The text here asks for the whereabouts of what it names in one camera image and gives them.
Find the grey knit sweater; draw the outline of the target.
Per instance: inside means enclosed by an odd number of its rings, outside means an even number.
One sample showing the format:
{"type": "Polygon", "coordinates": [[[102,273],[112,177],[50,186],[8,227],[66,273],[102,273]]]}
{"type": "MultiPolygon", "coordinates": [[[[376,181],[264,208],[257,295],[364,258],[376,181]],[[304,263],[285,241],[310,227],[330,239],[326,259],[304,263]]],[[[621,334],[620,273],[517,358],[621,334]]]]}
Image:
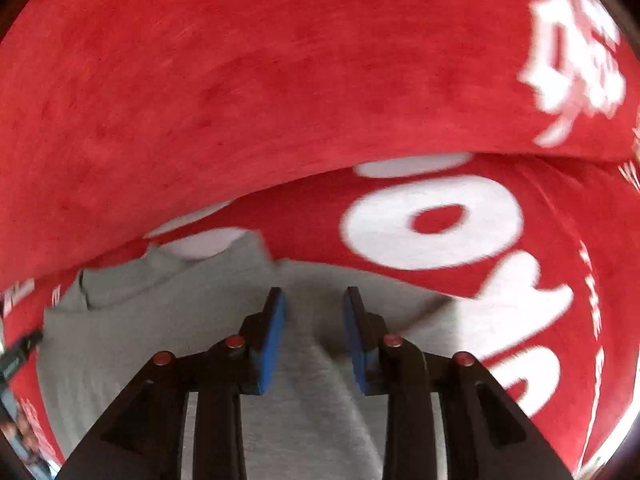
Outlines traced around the grey knit sweater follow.
{"type": "Polygon", "coordinates": [[[284,292],[283,322],[265,354],[240,349],[244,382],[271,378],[242,396],[242,433],[252,479],[376,479],[382,474],[386,408],[352,374],[343,296],[393,332],[431,333],[445,296],[393,278],[332,264],[271,261],[246,234],[213,257],[186,260],[160,248],[120,266],[80,270],[43,318],[37,378],[56,442],[70,454],[156,352],[192,356],[236,333],[284,292]]]}

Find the red sofa cover with characters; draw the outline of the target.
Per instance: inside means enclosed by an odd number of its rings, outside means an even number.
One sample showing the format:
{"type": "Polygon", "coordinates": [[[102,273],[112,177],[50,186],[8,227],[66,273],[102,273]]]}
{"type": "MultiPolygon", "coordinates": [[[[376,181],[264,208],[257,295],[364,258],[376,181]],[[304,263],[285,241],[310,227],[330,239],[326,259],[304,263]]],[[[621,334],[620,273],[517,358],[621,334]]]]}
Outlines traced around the red sofa cover with characters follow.
{"type": "MultiPolygon", "coordinates": [[[[28,0],[1,40],[1,348],[85,268],[253,234],[445,296],[575,479],[639,413],[639,61],[603,0],[28,0]]],[[[1,432],[70,457],[37,378],[1,432]]]]}

